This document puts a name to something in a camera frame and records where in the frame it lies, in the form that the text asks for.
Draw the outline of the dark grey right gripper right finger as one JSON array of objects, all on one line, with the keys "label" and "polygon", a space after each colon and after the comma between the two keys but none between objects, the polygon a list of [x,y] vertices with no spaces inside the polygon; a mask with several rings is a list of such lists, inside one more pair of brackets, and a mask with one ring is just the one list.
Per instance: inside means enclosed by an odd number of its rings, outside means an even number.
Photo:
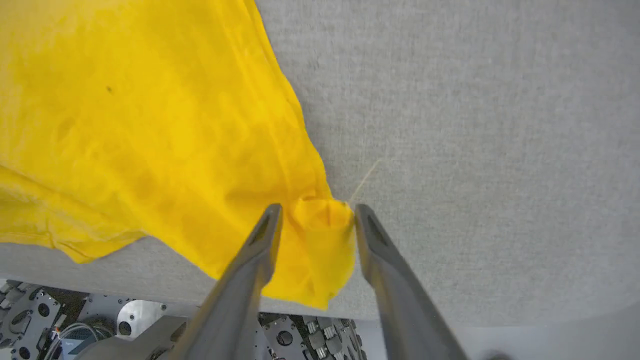
[{"label": "dark grey right gripper right finger", "polygon": [[355,206],[361,271],[375,293],[389,360],[466,360],[444,317],[374,210]]}]

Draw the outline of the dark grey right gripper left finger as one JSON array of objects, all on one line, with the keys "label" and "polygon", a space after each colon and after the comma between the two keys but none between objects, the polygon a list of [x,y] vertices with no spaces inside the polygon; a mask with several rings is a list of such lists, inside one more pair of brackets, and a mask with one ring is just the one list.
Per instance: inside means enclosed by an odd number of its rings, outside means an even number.
[{"label": "dark grey right gripper left finger", "polygon": [[170,351],[170,360],[256,357],[261,292],[274,275],[281,230],[282,206],[272,203]]}]

